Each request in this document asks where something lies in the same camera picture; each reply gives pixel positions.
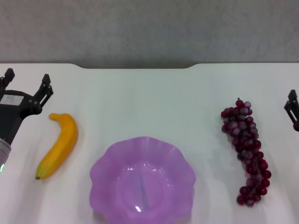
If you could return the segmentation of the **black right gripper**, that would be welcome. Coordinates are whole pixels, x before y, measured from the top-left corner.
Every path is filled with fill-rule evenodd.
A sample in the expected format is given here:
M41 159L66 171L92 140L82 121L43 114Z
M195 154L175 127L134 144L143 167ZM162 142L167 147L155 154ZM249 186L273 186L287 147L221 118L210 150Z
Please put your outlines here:
M299 102L295 90L290 91L284 109L293 123L294 130L299 131Z

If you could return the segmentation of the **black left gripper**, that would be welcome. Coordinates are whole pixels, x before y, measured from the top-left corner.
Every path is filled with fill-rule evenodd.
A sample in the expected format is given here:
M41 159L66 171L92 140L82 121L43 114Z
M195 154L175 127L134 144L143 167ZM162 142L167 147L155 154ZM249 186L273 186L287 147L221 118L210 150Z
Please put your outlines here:
M23 120L28 116L40 114L53 95L48 74L43 76L42 84L34 96L21 91L5 91L14 77L12 68L8 68L5 75L0 77L0 139L8 144L13 142Z

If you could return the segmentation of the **dark red grape bunch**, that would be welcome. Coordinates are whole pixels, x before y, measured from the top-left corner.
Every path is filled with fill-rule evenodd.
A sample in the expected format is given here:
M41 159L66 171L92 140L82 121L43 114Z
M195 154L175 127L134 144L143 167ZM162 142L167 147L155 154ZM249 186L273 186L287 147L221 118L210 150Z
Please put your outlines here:
M248 207L260 202L268 193L271 171L261 151L259 133L252 117L252 104L237 98L234 107L221 112L223 125L221 131L228 136L237 159L242 163L247 176L245 185L240 187L237 204Z

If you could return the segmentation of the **yellow banana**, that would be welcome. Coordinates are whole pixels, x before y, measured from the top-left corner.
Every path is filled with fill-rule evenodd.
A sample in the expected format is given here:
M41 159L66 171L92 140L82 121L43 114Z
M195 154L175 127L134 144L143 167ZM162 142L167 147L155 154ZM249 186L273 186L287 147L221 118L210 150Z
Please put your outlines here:
M49 119L59 124L60 134L55 144L40 161L36 170L37 180L46 179L54 174L68 158L78 139L77 123L71 115L52 113Z

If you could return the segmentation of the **purple wavy plastic plate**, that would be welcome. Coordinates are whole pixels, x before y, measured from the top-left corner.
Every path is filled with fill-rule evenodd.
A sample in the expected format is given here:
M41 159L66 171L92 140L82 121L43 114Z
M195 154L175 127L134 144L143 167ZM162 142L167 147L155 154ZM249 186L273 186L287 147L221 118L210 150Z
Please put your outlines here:
M155 138L114 143L90 178L90 205L108 224L175 224L192 211L193 168L177 147Z

